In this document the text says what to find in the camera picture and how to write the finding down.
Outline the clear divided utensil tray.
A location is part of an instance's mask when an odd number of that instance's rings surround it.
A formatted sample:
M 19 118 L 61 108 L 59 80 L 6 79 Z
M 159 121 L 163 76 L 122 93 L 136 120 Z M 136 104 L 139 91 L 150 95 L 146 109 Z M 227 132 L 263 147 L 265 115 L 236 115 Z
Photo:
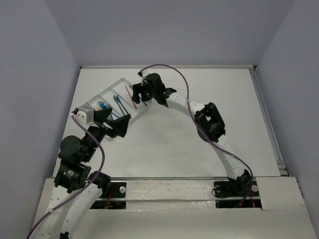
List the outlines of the clear divided utensil tray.
M 88 126 L 97 139 L 124 137 L 128 127 L 152 106 L 152 101 L 132 100 L 133 84 L 121 78 L 89 101 L 77 113 L 77 119 Z

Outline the green plastic knife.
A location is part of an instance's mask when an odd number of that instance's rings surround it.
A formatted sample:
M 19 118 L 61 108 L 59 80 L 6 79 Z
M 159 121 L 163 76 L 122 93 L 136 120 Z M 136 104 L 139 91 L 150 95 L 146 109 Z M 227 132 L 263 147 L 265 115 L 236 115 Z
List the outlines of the green plastic knife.
M 129 114 L 129 112 L 126 110 L 126 108 L 124 107 L 124 105 L 123 105 L 123 104 L 121 105 L 121 107 L 122 107 L 122 109 L 124 110 L 124 112 L 126 113 L 126 115 L 128 115 L 128 114 Z

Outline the teal plastic spoon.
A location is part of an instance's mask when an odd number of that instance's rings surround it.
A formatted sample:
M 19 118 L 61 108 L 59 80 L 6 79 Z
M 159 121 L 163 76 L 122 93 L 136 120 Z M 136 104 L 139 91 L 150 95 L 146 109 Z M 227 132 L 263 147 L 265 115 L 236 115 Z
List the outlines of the teal plastic spoon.
M 125 113 L 124 110 L 122 109 L 120 103 L 118 102 L 116 96 L 114 96 L 114 101 L 115 101 L 115 103 L 118 105 L 118 108 L 120 109 L 122 115 L 123 115 L 123 116 L 126 115 L 126 113 Z

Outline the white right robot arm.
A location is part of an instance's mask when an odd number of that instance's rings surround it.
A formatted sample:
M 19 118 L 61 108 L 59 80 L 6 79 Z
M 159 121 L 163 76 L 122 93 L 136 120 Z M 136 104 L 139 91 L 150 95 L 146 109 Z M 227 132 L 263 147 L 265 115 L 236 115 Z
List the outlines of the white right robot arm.
M 132 86 L 132 100 L 138 104 L 151 99 L 159 105 L 189 116 L 195 124 L 199 137 L 209 143 L 224 166 L 229 189 L 234 195 L 243 194 L 252 183 L 253 176 L 242 160 L 231 149 L 226 137 L 225 122 L 214 103 L 197 103 L 173 88 L 164 85 L 157 73 L 138 72 L 140 83 Z

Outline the blue plastic knife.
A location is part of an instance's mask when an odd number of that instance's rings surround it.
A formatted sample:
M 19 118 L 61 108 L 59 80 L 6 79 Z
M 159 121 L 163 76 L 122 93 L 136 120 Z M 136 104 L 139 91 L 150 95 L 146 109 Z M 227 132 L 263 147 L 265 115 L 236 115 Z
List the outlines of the blue plastic knife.
M 122 102 L 118 95 L 113 95 L 113 99 L 117 104 L 122 105 Z

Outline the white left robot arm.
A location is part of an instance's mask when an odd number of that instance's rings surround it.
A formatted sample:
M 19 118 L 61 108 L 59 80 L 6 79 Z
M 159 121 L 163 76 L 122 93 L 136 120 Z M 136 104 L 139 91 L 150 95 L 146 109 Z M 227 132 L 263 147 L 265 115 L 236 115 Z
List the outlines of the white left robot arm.
M 111 118 L 111 108 L 87 113 L 78 108 L 72 120 L 85 132 L 82 138 L 69 135 L 60 143 L 60 165 L 54 178 L 49 204 L 33 225 L 28 239 L 70 239 L 83 215 L 99 197 L 109 196 L 111 178 L 102 173 L 106 153 L 101 145 L 106 136 L 124 137 L 130 114 Z

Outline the orange chopstick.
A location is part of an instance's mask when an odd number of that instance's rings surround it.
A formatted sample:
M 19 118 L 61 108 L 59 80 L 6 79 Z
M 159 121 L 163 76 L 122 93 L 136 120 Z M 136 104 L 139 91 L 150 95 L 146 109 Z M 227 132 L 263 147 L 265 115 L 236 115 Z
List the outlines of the orange chopstick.
M 135 103 L 135 102 L 133 101 L 133 99 L 132 99 L 132 95 L 131 95 L 131 93 L 130 93 L 130 91 L 129 91 L 129 89 L 128 89 L 128 86 L 125 85 L 125 88 L 126 88 L 126 91 L 127 91 L 128 95 L 129 95 L 131 101 L 132 101 L 132 104 L 133 104 L 134 108 L 137 110 L 138 108 L 137 108 L 137 106 L 136 106 L 136 103 Z

